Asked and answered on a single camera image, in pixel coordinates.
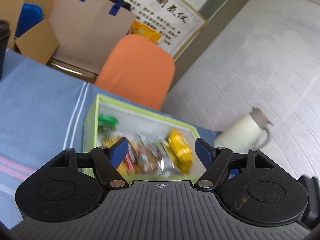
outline green box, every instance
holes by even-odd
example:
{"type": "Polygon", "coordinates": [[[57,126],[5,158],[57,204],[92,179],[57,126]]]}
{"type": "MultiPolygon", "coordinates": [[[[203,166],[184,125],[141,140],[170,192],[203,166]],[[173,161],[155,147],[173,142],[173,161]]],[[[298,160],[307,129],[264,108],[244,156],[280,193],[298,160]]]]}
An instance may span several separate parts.
{"type": "MultiPolygon", "coordinates": [[[[125,135],[139,132],[166,139],[169,132],[176,128],[183,134],[194,153],[194,164],[188,176],[174,176],[168,180],[190,179],[195,182],[204,173],[205,167],[195,154],[195,141],[199,138],[199,134],[194,126],[101,94],[96,96],[84,121],[84,152],[90,152],[91,149],[102,145],[98,135],[98,116],[101,114],[116,117],[119,120],[117,130],[125,135]]],[[[92,169],[83,169],[82,172],[94,177],[92,169]]],[[[126,176],[125,179],[129,184],[133,180],[157,180],[148,174],[126,176]]]]}

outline cardboard box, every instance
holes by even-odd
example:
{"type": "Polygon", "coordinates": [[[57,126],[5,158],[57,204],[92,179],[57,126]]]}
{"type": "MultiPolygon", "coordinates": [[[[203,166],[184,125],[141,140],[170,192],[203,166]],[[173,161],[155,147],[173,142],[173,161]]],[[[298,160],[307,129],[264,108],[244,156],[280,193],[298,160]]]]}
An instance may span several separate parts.
{"type": "Polygon", "coordinates": [[[95,73],[69,65],[54,58],[51,58],[47,65],[65,74],[90,82],[92,84],[95,82],[98,76],[95,73]]]}
{"type": "Polygon", "coordinates": [[[58,40],[47,20],[55,0],[0,0],[0,19],[10,23],[8,47],[39,63],[47,64],[58,47],[58,40]],[[39,5],[44,20],[14,40],[23,3],[39,5]]]}

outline crosshair marking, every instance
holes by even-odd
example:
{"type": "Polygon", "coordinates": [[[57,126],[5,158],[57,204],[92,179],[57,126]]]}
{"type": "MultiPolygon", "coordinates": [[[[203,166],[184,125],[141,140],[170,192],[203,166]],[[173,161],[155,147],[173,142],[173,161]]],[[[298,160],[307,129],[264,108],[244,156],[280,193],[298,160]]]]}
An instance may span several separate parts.
{"type": "Polygon", "coordinates": [[[157,185],[157,187],[159,187],[159,188],[163,188],[163,187],[165,187],[166,185],[165,184],[162,184],[162,183],[160,183],[160,184],[158,184],[157,185]]]}

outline black container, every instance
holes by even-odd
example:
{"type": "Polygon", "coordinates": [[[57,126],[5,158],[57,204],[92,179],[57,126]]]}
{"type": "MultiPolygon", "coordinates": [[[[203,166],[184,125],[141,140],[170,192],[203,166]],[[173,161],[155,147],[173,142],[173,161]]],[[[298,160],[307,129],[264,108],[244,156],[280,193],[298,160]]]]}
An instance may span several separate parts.
{"type": "Polygon", "coordinates": [[[7,49],[9,37],[10,37],[9,23],[6,21],[0,20],[0,79],[2,76],[4,55],[7,49]]]}

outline white stripe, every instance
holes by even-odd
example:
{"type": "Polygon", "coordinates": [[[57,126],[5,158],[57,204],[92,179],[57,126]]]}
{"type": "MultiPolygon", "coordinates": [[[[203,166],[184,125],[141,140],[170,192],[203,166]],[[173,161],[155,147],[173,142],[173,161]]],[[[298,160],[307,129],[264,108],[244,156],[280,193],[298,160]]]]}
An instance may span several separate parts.
{"type": "Polygon", "coordinates": [[[71,124],[72,124],[72,121],[73,121],[73,118],[76,114],[76,110],[78,108],[78,105],[79,105],[79,102],[80,102],[80,98],[82,96],[82,92],[83,92],[83,89],[84,89],[84,85],[86,84],[87,82],[83,82],[83,85],[82,85],[82,88],[81,88],[81,91],[80,91],[80,95],[78,97],[78,101],[75,105],[75,108],[73,109],[73,113],[71,115],[71,118],[70,118],[70,121],[69,121],[69,125],[68,125],[68,128],[67,128],[67,133],[66,133],[66,136],[64,138],[64,143],[63,143],[63,148],[62,150],[64,150],[66,148],[66,145],[67,145],[67,140],[68,140],[68,137],[69,137],[69,133],[70,133],[70,128],[71,128],[71,124]]]}
{"type": "Polygon", "coordinates": [[[84,102],[85,102],[85,99],[86,99],[86,96],[87,96],[89,85],[90,85],[90,83],[88,83],[87,88],[85,89],[84,96],[83,96],[83,99],[82,99],[82,104],[81,104],[80,110],[78,112],[78,116],[77,116],[77,119],[76,119],[75,126],[73,128],[73,133],[72,133],[71,142],[70,142],[70,148],[73,148],[73,141],[75,139],[78,122],[79,122],[80,115],[81,115],[81,112],[82,112],[82,109],[83,109],[83,106],[84,106],[84,102]]]}
{"type": "Polygon", "coordinates": [[[1,183],[0,183],[0,190],[9,194],[9,195],[12,195],[12,196],[14,196],[16,194],[15,190],[13,190],[12,188],[9,188],[1,183]]]}

